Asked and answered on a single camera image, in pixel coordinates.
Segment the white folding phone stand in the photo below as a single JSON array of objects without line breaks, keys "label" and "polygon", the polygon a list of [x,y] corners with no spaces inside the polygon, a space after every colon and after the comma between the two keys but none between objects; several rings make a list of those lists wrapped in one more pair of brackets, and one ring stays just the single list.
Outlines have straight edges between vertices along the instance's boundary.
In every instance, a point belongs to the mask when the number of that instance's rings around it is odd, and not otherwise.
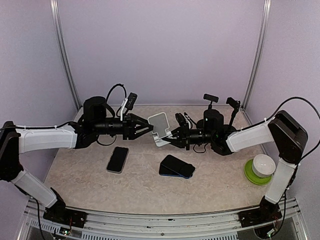
[{"label": "white folding phone stand", "polygon": [[162,147],[169,144],[165,138],[171,138],[173,135],[170,131],[170,125],[168,122],[168,118],[165,112],[160,112],[149,116],[147,121],[150,125],[153,126],[153,130],[151,131],[153,140],[157,147]]}]

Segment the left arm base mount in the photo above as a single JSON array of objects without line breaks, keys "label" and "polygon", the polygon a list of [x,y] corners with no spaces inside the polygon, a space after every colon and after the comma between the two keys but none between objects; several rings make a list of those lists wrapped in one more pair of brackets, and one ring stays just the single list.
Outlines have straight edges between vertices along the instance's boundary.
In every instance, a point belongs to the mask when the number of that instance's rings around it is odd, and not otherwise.
[{"label": "left arm base mount", "polygon": [[83,229],[87,219],[87,213],[69,208],[66,208],[61,214],[54,214],[52,211],[46,210],[43,218],[54,223]]}]

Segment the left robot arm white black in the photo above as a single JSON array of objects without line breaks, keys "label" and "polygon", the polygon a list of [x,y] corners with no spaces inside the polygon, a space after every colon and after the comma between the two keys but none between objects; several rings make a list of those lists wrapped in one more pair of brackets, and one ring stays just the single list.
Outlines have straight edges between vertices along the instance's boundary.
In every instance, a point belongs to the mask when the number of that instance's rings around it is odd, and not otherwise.
[{"label": "left robot arm white black", "polygon": [[63,223],[70,218],[64,200],[22,166],[20,155],[40,150],[84,149],[101,135],[121,135],[123,140],[135,140],[153,128],[147,119],[133,113],[116,117],[103,96],[87,99],[78,121],[43,127],[18,126],[7,121],[0,129],[0,179],[33,197]]}]

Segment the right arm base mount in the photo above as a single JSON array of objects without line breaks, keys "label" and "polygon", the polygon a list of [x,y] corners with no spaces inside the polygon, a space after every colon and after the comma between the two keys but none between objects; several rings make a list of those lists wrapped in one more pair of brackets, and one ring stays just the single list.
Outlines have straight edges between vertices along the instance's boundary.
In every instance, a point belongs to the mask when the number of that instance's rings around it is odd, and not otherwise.
[{"label": "right arm base mount", "polygon": [[260,225],[283,217],[280,210],[273,212],[263,211],[260,208],[245,210],[238,213],[239,221],[242,228]]}]

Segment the black phone silver case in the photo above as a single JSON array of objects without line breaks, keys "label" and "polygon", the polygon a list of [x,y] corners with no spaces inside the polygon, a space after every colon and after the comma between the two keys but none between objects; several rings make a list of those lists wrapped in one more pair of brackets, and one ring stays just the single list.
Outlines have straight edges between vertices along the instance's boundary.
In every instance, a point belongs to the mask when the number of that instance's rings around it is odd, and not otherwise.
[{"label": "black phone silver case", "polygon": [[127,147],[115,147],[107,164],[106,170],[111,173],[120,174],[123,171],[128,153],[129,149]]}]

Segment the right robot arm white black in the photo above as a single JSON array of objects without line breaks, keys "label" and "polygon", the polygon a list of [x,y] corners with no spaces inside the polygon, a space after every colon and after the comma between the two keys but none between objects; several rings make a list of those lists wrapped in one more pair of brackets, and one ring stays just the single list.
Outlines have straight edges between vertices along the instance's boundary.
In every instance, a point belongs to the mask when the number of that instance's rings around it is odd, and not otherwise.
[{"label": "right robot arm white black", "polygon": [[308,140],[306,130],[285,110],[264,119],[256,125],[237,130],[227,125],[213,124],[213,118],[205,116],[202,128],[190,129],[184,116],[176,114],[179,127],[171,131],[164,141],[181,149],[188,150],[190,145],[210,144],[211,149],[228,156],[243,149],[265,143],[275,143],[278,150],[278,164],[271,183],[260,205],[256,218],[266,222],[275,212],[275,206],[288,187],[292,184],[303,159]]}]

